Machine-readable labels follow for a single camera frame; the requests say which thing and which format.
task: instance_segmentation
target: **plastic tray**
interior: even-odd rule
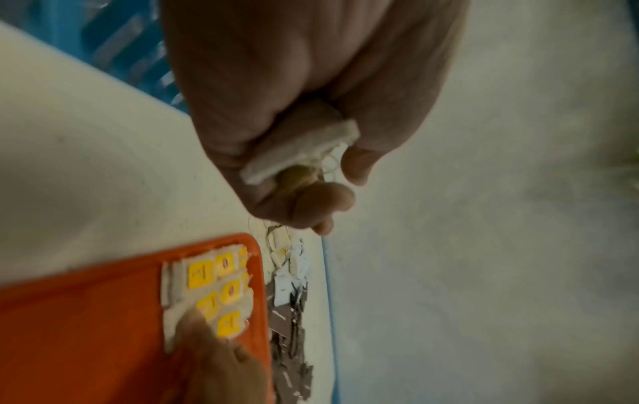
[[[176,380],[162,350],[162,263],[231,244],[248,248],[255,293],[238,340],[270,380],[260,247],[236,234],[0,290],[0,403],[159,403]]]

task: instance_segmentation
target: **floor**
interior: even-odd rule
[[[639,402],[638,146],[625,1],[475,1],[325,241],[341,402]]]

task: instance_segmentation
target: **human hand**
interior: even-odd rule
[[[176,342],[188,364],[186,389],[165,395],[162,404],[264,404],[267,377],[264,366],[241,344],[220,341],[202,314],[184,315]]]
[[[468,0],[160,0],[168,58],[204,151],[248,211],[318,234],[354,193],[315,183],[299,194],[275,180],[245,185],[256,145],[291,127],[354,118],[361,138],[341,160],[364,185],[433,106]],[[312,106],[303,99],[312,100]]]

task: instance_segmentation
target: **table surface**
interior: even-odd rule
[[[0,54],[0,285],[249,231],[188,116],[2,23]],[[300,234],[310,402],[328,403],[321,239]]]

